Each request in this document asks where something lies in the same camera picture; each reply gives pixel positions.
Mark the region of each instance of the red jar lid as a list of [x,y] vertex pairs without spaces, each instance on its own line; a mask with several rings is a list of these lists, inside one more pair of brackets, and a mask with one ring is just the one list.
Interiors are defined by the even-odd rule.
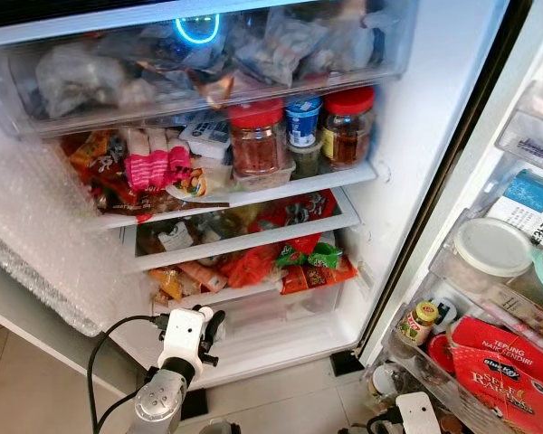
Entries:
[[273,125],[283,117],[283,99],[238,104],[227,109],[230,122],[239,128],[262,128]]
[[427,350],[430,358],[441,368],[448,373],[454,373],[453,353],[451,353],[451,345],[445,333],[433,337],[428,343]]
[[335,115],[357,115],[374,106],[374,89],[370,86],[329,93],[324,108]]

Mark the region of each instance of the blue led light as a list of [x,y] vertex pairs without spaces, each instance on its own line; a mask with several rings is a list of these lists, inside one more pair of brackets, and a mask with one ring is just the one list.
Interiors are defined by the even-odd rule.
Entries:
[[187,34],[187,32],[183,28],[183,25],[181,24],[181,20],[179,18],[177,18],[175,20],[175,26],[176,26],[177,30],[179,31],[179,34],[181,36],[183,36],[189,42],[192,42],[192,43],[208,43],[208,42],[211,42],[215,38],[215,36],[217,35],[217,32],[219,31],[219,14],[215,14],[215,26],[214,26],[213,32],[208,37],[206,37],[204,39],[196,39],[196,38],[190,36],[189,34]]

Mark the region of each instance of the yellow bottle cap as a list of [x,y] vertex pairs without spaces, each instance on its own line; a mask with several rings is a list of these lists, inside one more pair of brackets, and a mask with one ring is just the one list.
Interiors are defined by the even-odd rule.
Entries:
[[438,309],[429,301],[421,301],[416,305],[416,316],[426,322],[434,321],[438,317]]

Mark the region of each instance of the refrigerator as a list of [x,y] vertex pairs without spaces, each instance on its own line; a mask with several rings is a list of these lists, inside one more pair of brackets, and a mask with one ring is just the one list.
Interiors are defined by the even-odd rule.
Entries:
[[[357,268],[355,278],[292,298],[267,284],[184,298],[184,307],[197,302],[228,313],[226,336],[212,351],[220,363],[206,366],[192,388],[339,351],[351,351],[366,366],[368,377],[391,356],[392,330],[417,300],[449,294],[458,300],[459,310],[481,304],[451,285],[434,264],[439,255],[450,253],[447,243],[459,224],[484,215],[515,174],[529,169],[543,176],[543,164],[531,161],[530,153],[508,148],[503,139],[543,65],[543,2],[180,0],[65,6],[61,11],[48,4],[8,10],[0,5],[0,323],[84,372],[93,337],[101,330],[125,316],[166,311],[152,301],[147,270],[324,231],[336,232]],[[201,45],[191,53],[205,57],[214,55],[224,44],[221,40],[229,38],[231,23],[242,17],[248,26],[260,27],[255,40],[244,34],[245,39],[236,42],[237,52],[259,44],[259,52],[266,53],[287,32],[281,27],[288,20],[266,27],[265,16],[269,22],[272,14],[285,18],[286,11],[298,17],[289,15],[298,21],[299,37],[309,46],[306,53],[284,51],[278,60],[267,52],[261,63],[250,59],[251,75],[236,75],[236,87],[226,88],[223,99],[221,89],[176,95],[159,89],[152,102],[135,107],[87,105],[72,111],[84,107],[78,92],[72,109],[50,106],[45,114],[44,107],[36,108],[37,66],[45,56],[53,59],[57,46],[78,50],[67,53],[63,65],[78,70],[81,60],[91,60],[82,51],[84,44],[118,36],[110,38],[107,54],[132,51],[142,58],[147,53],[130,46],[138,36],[121,38],[140,35],[142,29],[157,37],[168,28],[178,32],[178,38]],[[327,15],[318,16],[322,11]],[[196,17],[203,21],[197,24]],[[332,64],[338,66],[333,71],[323,66],[321,73],[306,76],[302,71],[327,43],[322,39],[326,36],[318,37],[326,32],[318,26],[333,26],[328,30],[332,45],[323,49],[332,50]],[[338,45],[345,38],[348,45]],[[369,45],[367,52],[364,45]],[[282,74],[265,79],[274,62],[292,55],[296,66],[287,79]],[[364,60],[342,71],[338,62],[347,56]],[[122,73],[114,64],[105,68],[109,81],[113,73]],[[259,77],[255,85],[253,76]],[[376,121],[365,161],[348,170],[229,196],[231,206],[237,207],[330,189],[338,212],[212,245],[136,256],[139,220],[97,212],[59,146],[61,137],[70,133],[165,127],[185,113],[223,103],[296,99],[366,85],[376,91]],[[152,220],[213,209],[164,212]],[[310,304],[315,309],[304,308]],[[116,347],[108,348],[100,361],[97,381],[130,392],[140,367],[157,363],[162,344],[156,328],[142,322],[124,325],[112,339]],[[426,354],[418,357],[427,361]],[[419,378],[414,366],[406,369]],[[442,387],[423,382],[423,388],[474,432],[488,432],[489,426],[510,432],[453,377],[446,381]]]

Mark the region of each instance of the blue yogurt cup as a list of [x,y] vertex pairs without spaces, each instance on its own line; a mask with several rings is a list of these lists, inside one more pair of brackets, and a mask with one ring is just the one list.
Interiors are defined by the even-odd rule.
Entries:
[[316,126],[321,106],[321,99],[314,97],[294,102],[285,108],[288,136],[293,146],[312,146],[316,142]]

